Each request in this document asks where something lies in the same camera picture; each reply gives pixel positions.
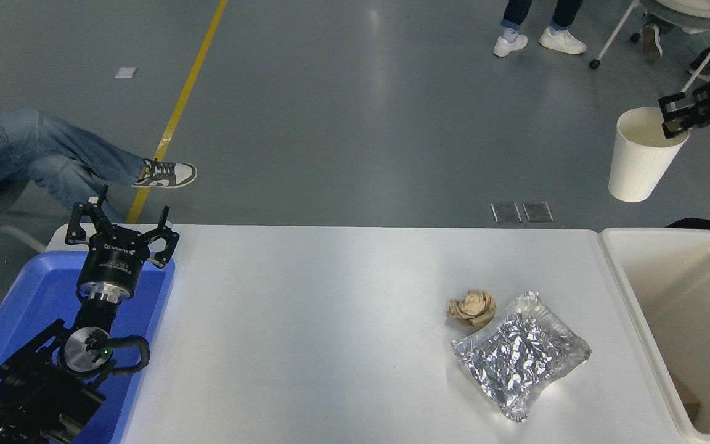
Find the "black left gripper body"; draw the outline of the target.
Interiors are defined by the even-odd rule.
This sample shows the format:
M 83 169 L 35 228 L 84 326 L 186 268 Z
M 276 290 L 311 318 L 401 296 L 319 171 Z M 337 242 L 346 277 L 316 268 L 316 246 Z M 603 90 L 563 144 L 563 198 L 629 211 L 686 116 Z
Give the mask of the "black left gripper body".
M 104 284 L 121 290 L 136 290 L 149 245 L 139 231 L 115 226 L 113 234 L 99 231 L 91 236 L 87 259 L 79 276 L 79 290 Z

